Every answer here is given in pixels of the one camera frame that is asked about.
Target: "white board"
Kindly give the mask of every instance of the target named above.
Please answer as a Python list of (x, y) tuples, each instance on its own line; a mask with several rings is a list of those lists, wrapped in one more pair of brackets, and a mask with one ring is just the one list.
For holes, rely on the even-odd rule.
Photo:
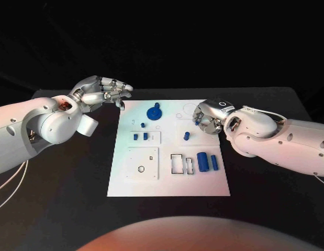
[[(137, 196), (230, 196), (222, 156), (217, 135), (205, 134), (192, 123), (192, 112), (204, 100), (126, 100), (126, 110), (120, 112), (113, 165), (108, 181), (108, 197)], [(152, 121), (146, 111), (159, 103), (162, 117)], [(128, 150), (134, 154), (130, 161)], [(157, 175), (154, 165), (147, 162), (157, 149)], [(209, 171), (199, 172), (196, 153), (208, 156)], [(182, 155), (183, 174), (172, 174), (170, 154)], [(211, 155), (215, 155), (218, 171), (212, 170)], [(186, 174), (185, 158), (192, 159), (194, 174)], [(139, 166), (149, 165), (143, 172)]]

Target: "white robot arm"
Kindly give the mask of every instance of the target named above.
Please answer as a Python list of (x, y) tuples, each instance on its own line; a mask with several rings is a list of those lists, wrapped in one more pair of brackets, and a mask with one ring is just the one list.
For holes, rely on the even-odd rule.
[(194, 122), (208, 134), (224, 130), (243, 156), (259, 156), (273, 165), (324, 177), (324, 124), (286, 119), (247, 106), (235, 108), (224, 100), (199, 103)]
[(46, 147), (65, 142), (75, 131), (91, 136), (97, 121), (84, 113), (94, 111), (104, 102), (113, 102), (124, 110), (121, 97), (130, 97), (131, 90), (123, 82), (91, 76), (78, 82), (66, 96), (1, 106), (0, 173), (35, 157)]

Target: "robotic hand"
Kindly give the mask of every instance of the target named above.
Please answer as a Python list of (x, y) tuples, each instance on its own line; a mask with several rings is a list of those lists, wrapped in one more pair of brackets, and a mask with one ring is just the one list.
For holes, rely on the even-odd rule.
[(123, 82), (91, 76), (78, 82), (66, 96), (1, 106), (0, 173), (35, 157), (46, 147), (65, 142), (75, 131), (91, 136), (98, 122), (84, 113), (102, 103), (114, 103), (124, 110), (121, 97), (128, 98), (130, 91), (131, 86)]
[(201, 102), (192, 121), (208, 134), (224, 130), (243, 156), (259, 156), (289, 170), (324, 176), (324, 124), (286, 119), (247, 106), (235, 108), (224, 100)]

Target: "table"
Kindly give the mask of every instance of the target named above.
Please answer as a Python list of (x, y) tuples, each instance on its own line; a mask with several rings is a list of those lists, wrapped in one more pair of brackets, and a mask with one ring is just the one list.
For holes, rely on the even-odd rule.
[[(66, 93), (40, 90), (33, 97)], [(235, 105), (309, 120), (298, 96), (286, 87), (136, 89), (131, 95), (134, 100), (220, 97)], [(322, 183), (257, 157), (240, 156), (222, 133), (230, 197), (107, 197), (118, 108), (102, 105), (88, 116), (98, 121), (92, 136), (75, 133), (29, 161), (23, 184), (0, 209), (0, 250), (71, 250), (121, 226), (173, 215), (241, 220), (324, 248)], [(0, 180), (13, 172), (0, 174)], [(0, 203), (17, 182), (0, 191)]]

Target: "oval hole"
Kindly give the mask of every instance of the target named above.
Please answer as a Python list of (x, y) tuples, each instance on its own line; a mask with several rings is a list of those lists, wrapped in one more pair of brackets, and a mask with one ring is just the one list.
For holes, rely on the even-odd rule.
[(293, 137), (293, 135), (292, 135), (292, 133), (287, 135), (287, 141), (290, 141), (292, 140), (292, 137)]
[(6, 127), (6, 130), (7, 130), (7, 132), (9, 132), (9, 134), (10, 134), (11, 136), (16, 135), (16, 132), (14, 132), (13, 127)]
[(324, 141), (322, 141), (321, 144), (319, 144), (319, 148), (324, 148)]

